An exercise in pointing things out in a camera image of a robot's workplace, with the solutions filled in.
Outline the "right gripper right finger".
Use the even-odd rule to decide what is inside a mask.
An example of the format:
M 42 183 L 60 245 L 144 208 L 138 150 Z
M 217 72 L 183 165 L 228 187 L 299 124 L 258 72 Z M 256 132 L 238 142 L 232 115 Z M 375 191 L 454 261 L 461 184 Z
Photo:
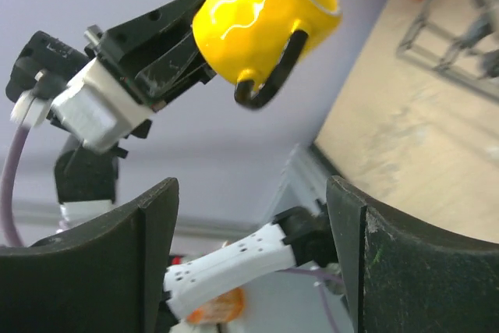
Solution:
M 438 228 L 327 181 L 327 209 L 356 332 L 496 332 L 498 245 Z

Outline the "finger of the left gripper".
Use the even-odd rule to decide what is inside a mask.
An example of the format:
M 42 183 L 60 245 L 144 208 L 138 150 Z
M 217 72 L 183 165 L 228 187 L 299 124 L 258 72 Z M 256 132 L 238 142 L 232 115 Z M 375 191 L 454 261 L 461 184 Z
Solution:
M 145 105 L 171 101 L 196 83 L 208 83 L 217 73 L 200 53 L 193 32 L 154 60 L 135 76 Z
M 136 74 L 193 32 L 194 16 L 205 1 L 173 0 L 105 32 L 88 27 L 85 53 L 103 63 L 133 98 L 143 99 Z

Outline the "yellow mug black handle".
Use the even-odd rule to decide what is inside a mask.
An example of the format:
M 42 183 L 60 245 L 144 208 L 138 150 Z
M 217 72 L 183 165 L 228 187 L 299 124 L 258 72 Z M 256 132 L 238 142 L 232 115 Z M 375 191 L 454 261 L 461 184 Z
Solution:
M 341 20 L 338 0 L 206 0 L 192 27 L 207 64 L 234 84 L 235 101 L 258 110 Z

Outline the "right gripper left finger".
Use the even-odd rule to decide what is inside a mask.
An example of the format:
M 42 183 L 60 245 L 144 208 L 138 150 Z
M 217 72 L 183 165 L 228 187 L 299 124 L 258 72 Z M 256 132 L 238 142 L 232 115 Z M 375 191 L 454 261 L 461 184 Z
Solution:
M 1 251 L 1 330 L 167 332 L 163 280 L 179 209 L 167 178 L 121 207 Z

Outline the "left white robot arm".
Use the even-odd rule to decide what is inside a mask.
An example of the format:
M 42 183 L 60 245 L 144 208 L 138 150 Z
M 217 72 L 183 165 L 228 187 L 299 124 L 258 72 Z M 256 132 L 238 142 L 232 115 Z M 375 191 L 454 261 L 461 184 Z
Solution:
M 165 179 L 117 206 L 118 160 L 124 150 L 79 151 L 70 137 L 55 162 L 62 207 L 79 217 L 64 231 L 25 247 L 12 221 L 12 192 L 34 110 L 73 79 L 96 87 L 110 73 L 103 47 L 117 33 L 97 35 L 85 52 L 36 32 L 12 68 L 7 94 L 19 91 L 21 121 L 1 180 L 1 222 L 9 246 L 1 252 L 1 329 L 4 332 L 167 332 L 181 319 L 257 277 L 307 262 L 337 261 L 326 216 L 303 207 L 278 214 L 255 233 L 201 258 L 169 265 L 179 207 L 179 184 Z

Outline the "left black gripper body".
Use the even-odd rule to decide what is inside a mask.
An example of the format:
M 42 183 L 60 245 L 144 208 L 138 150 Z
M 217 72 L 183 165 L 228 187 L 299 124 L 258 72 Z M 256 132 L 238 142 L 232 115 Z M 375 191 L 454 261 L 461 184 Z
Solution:
M 51 110 L 51 103 L 66 89 L 67 83 L 93 59 L 95 58 L 88 57 L 85 51 L 77 51 L 43 31 L 36 32 L 16 59 L 5 89 L 7 97 L 14 104 L 10 115 L 12 122 L 30 129 L 48 120 L 71 134 Z M 143 99 L 133 99 L 136 103 L 145 105 Z M 152 110 L 152 105 L 145 106 Z M 122 139 L 129 136 L 147 138 L 152 126 L 151 117 Z

